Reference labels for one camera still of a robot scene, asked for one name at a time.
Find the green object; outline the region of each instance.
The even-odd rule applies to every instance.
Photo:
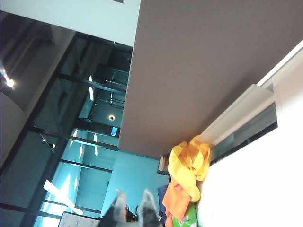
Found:
[[[194,203],[189,203],[188,208],[186,210],[185,216],[181,222],[174,217],[173,219],[174,227],[197,227],[197,215]]]

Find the orange cloth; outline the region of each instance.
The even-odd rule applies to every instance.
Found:
[[[179,221],[183,219],[190,199],[190,195],[172,177],[162,202],[166,207],[166,227],[173,226],[173,217],[177,218]]]
[[[167,167],[170,175],[190,195],[191,202],[197,202],[201,193],[196,180],[203,181],[208,173],[210,164],[210,146],[196,140],[190,143],[182,142],[173,147]]]

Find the white wall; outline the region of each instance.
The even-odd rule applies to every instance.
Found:
[[[278,128],[210,167],[200,226],[303,226],[302,54],[273,80]]]
[[[1,0],[1,10],[134,46],[140,0]]]
[[[168,184],[168,176],[157,173],[159,160],[119,152],[110,178],[107,193],[104,199],[101,215],[103,216],[113,200],[116,198],[116,189],[126,194],[126,204],[134,213],[135,207],[140,205],[144,189],[150,190],[159,208],[157,189]]]

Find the teal wall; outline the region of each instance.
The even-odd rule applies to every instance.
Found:
[[[154,195],[157,209],[159,200],[157,188],[168,184],[168,177],[157,173],[158,160],[125,152],[119,152],[113,167],[110,183],[104,199],[101,215],[103,216],[116,197],[116,189],[126,193],[126,204],[134,213],[140,204],[144,189]]]

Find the yellow cloth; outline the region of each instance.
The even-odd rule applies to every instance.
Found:
[[[210,146],[196,140],[195,136],[189,144],[182,142],[174,146],[170,156],[168,171],[171,176],[190,195],[191,202],[197,202],[201,193],[196,180],[203,181],[210,164]]]

